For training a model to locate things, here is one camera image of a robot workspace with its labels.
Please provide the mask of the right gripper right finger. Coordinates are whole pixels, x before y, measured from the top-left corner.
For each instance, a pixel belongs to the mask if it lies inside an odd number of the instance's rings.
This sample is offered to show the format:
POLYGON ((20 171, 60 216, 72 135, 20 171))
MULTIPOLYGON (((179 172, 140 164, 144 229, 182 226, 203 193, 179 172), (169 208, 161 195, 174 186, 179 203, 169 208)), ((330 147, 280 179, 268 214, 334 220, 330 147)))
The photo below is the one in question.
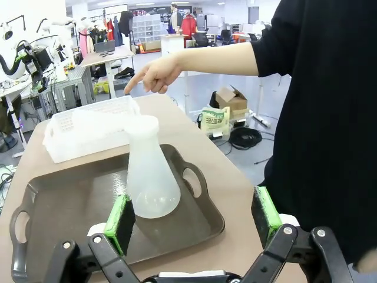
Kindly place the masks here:
POLYGON ((308 282, 353 282, 330 228, 283 223, 265 187, 254 188, 251 212, 263 251, 242 282, 275 282, 286 263, 299 264, 308 282))

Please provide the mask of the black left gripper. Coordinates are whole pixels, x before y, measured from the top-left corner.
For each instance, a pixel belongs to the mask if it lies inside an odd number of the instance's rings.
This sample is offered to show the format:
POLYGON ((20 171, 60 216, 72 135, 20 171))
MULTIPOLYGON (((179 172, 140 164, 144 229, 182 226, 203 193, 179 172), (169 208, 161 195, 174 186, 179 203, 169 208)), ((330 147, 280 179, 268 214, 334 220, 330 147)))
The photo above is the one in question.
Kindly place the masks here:
POLYGON ((21 64, 29 68, 32 78, 32 91, 39 93, 47 88, 44 71, 52 64, 51 54, 47 47, 34 48, 28 41, 20 41, 16 46, 16 66, 21 64))

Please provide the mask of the person's right hand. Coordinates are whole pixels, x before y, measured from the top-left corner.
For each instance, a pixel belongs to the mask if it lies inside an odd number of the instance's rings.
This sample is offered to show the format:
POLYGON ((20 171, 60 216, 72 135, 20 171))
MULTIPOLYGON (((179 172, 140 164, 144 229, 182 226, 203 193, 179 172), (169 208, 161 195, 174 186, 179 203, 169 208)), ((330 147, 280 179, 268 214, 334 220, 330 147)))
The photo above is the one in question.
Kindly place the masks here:
POLYGON ((143 84, 146 93, 166 93, 168 86, 182 72, 180 56, 180 53, 175 53, 149 62, 128 82, 124 88, 124 94, 130 94, 138 83, 143 84))

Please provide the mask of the person's left hand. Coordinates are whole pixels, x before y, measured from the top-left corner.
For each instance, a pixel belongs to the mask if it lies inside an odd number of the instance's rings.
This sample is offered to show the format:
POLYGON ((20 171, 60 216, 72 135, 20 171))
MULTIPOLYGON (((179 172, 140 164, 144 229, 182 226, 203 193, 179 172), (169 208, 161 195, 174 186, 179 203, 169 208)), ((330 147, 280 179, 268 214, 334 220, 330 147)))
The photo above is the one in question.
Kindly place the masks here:
POLYGON ((377 249, 373 248, 364 254, 361 259, 353 264, 353 269, 358 273, 367 274, 377 271, 377 249))

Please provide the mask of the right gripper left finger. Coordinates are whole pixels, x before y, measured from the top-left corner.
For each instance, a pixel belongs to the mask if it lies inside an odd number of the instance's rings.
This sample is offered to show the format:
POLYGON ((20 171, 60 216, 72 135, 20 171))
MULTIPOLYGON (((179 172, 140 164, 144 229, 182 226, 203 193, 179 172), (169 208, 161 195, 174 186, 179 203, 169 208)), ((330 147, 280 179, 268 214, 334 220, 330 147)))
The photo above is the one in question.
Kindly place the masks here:
POLYGON ((108 282, 139 282, 125 261, 135 213, 129 195, 116 198, 104 230, 87 236, 84 243, 58 242, 51 256, 52 282, 88 282, 101 271, 108 282))

